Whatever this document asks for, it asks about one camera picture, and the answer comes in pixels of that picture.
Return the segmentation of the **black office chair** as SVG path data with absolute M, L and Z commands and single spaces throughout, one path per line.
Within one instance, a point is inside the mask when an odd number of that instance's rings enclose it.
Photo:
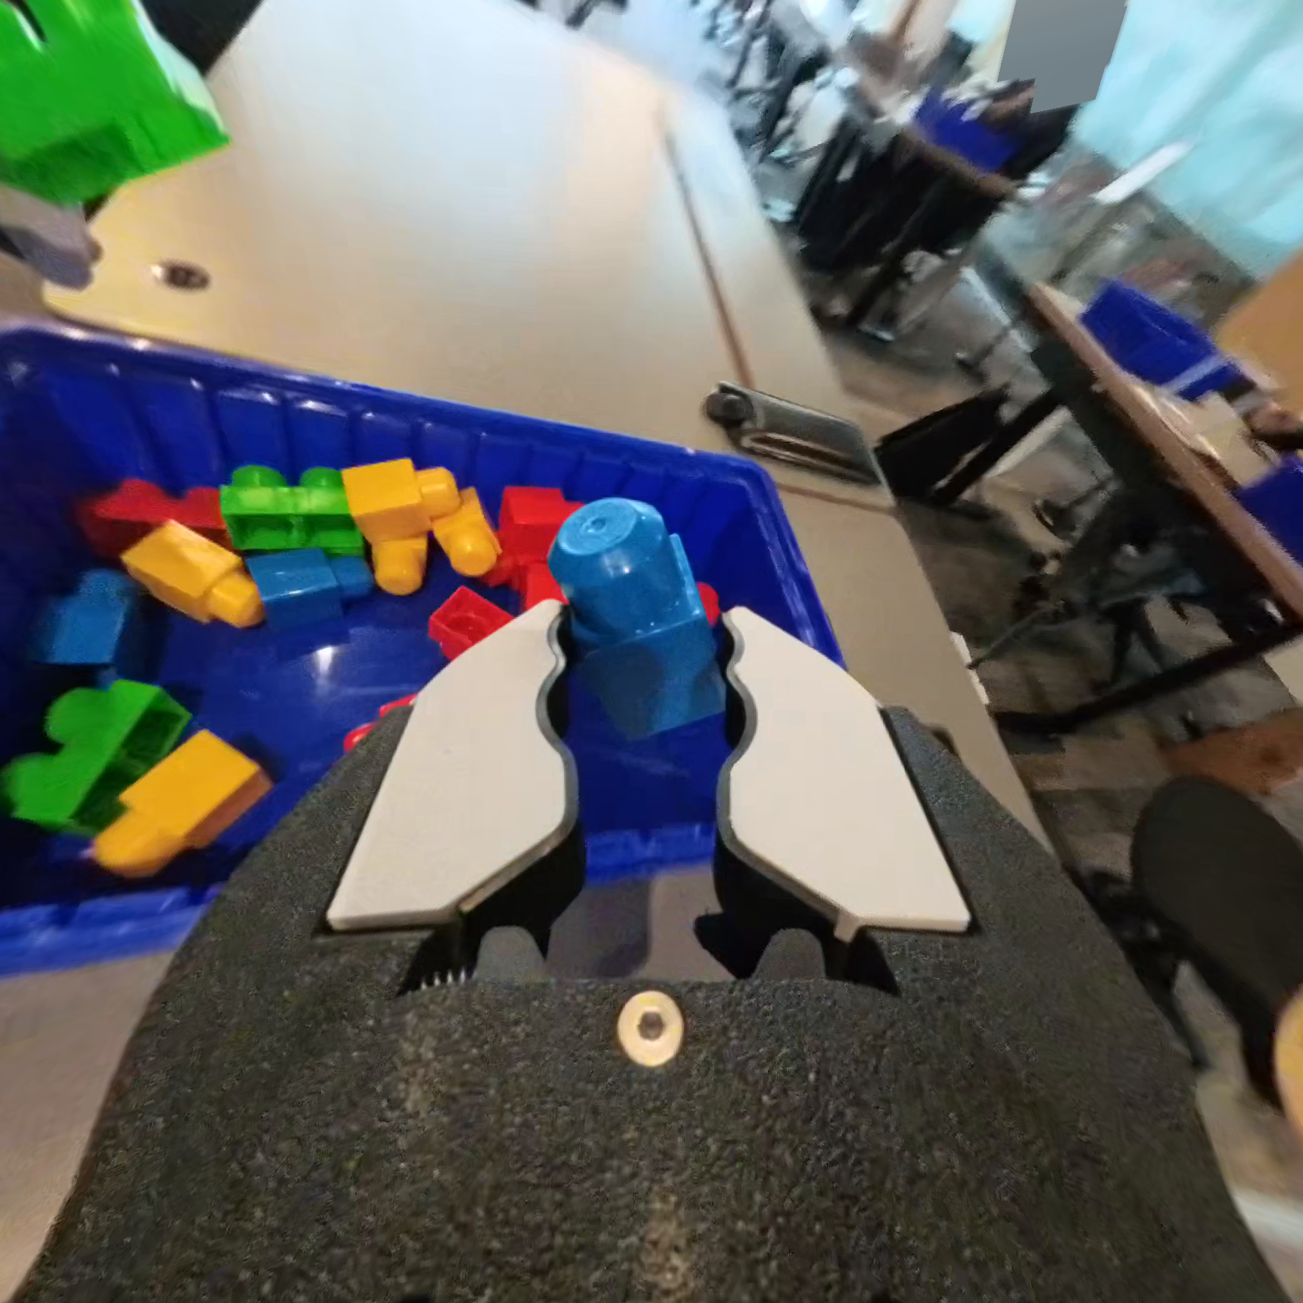
M 1276 1051 L 1302 993 L 1302 844 L 1245 793 L 1178 776 L 1142 810 L 1132 887 L 1240 1029 L 1255 1091 L 1283 1110 Z

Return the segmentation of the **blue single-stud mega block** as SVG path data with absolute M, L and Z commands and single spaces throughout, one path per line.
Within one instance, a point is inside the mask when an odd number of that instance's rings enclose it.
M 699 586 L 681 537 L 654 507 L 628 498 L 583 505 L 547 563 L 569 605 L 579 675 L 626 739 L 726 710 Z

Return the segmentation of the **green mega block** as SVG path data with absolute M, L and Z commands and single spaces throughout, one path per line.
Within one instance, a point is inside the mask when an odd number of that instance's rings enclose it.
M 5 187 L 87 204 L 229 144 L 204 76 L 144 4 L 3 4 Z

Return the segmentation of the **grey black desk device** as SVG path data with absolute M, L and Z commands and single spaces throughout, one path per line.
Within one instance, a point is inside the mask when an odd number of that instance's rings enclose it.
M 737 383 L 716 385 L 703 413 L 745 454 L 854 484 L 888 486 L 861 428 L 833 413 Z

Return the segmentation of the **black table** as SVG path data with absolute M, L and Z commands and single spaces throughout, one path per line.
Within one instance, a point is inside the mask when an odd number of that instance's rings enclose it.
M 1027 144 L 1031 110 L 991 102 L 976 121 L 1006 149 L 993 172 L 969 159 L 952 168 L 942 155 L 954 149 L 937 145 L 920 127 L 901 129 L 891 140 L 875 138 L 856 121 L 837 129 L 797 202 L 794 228 L 814 274 L 841 279 L 861 270 L 871 277 L 848 307 L 831 290 L 816 309 L 820 319 L 852 330 L 886 311 L 878 336 L 891 341 L 895 313 L 888 302 L 908 257 L 961 249 L 1016 194 L 1014 161 Z

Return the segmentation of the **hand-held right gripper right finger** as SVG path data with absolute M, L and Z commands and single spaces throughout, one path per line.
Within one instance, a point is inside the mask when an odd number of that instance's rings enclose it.
M 961 936 L 972 914 L 888 725 L 846 669 L 750 609 L 722 618 L 743 735 L 718 784 L 726 848 L 852 942 Z

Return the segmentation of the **blue ribbed plastic bin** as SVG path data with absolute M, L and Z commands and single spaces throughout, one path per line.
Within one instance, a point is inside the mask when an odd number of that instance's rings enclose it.
M 291 481 L 313 467 L 411 458 L 451 469 L 498 515 L 513 486 L 658 509 L 726 611 L 756 611 L 844 665 L 769 473 L 622 434 L 496 413 L 116 336 L 3 332 L 3 761 L 48 748 L 44 716 L 74 678 L 31 658 L 44 607 L 93 563 L 76 505 L 123 481 L 182 496 L 242 466 Z M 434 562 L 421 596 L 376 594 L 338 622 L 280 633 L 202 626 L 150 601 L 144 680 L 263 763 L 272 793 L 223 838 L 125 884 L 87 840 L 3 820 L 3 978 L 176 949 L 249 850 L 345 756 L 345 739 L 445 669 L 428 622 L 457 579 Z

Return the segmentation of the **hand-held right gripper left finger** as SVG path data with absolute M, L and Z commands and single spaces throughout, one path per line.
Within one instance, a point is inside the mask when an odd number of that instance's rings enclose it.
M 334 933 L 466 917 L 577 829 L 579 772 L 549 712 L 568 612 L 536 605 L 417 693 L 328 904 Z

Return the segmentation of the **pile of coloured mega blocks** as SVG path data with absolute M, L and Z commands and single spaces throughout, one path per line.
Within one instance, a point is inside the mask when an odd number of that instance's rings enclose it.
M 336 633 L 383 592 L 415 596 L 432 543 L 455 575 L 513 586 L 522 611 L 564 599 L 547 550 L 579 503 L 511 486 L 500 541 L 477 490 L 411 460 L 310 467 L 298 484 L 242 466 L 231 484 L 167 496 L 148 481 L 78 505 L 84 543 L 110 565 L 82 567 L 37 605 L 25 650 L 46 676 L 76 675 L 42 714 L 44 752 L 3 767 L 3 812 L 91 842 L 119 878 L 150 878 L 208 848 L 268 795 L 266 769 L 212 729 L 150 671 L 172 612 L 204 629 L 263 637 Z

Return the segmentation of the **wooden top desk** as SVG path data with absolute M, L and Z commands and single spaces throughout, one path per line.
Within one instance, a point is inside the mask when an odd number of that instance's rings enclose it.
M 1230 481 L 1198 452 L 1189 417 L 1164 394 L 1127 373 L 1087 328 L 1084 306 L 1059 289 L 1035 283 L 1027 292 L 1027 309 L 1040 330 L 1033 353 L 1048 383 L 1040 396 L 1004 420 L 1003 392 L 986 390 L 890 434 L 875 449 L 897 498 L 950 509 L 1063 409 L 1119 481 L 1117 496 L 1102 507 L 1106 520 L 1093 522 L 1063 556 L 1059 569 L 1040 579 L 1040 601 L 971 667 L 993 660 L 1018 635 L 1057 614 L 1140 609 L 1159 596 L 1159 580 L 1136 582 L 1129 592 L 1106 594 L 1104 586 L 1091 596 L 1072 592 L 1078 582 L 1100 575 L 1104 528 L 1119 524 L 1125 509 L 1138 511 L 1159 528 L 1159 535 L 1172 541 L 1181 569 L 1204 582 L 1227 639 L 1208 654 L 1074 708 L 1003 710 L 997 725 L 1016 735 L 1070 735 L 1298 644 L 1302 563 L 1283 550 L 1242 505 Z

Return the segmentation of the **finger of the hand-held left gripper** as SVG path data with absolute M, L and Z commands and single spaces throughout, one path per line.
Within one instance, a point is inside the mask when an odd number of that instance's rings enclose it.
M 86 290 L 95 281 L 103 247 L 80 204 L 54 204 L 3 189 L 3 245 L 48 283 Z

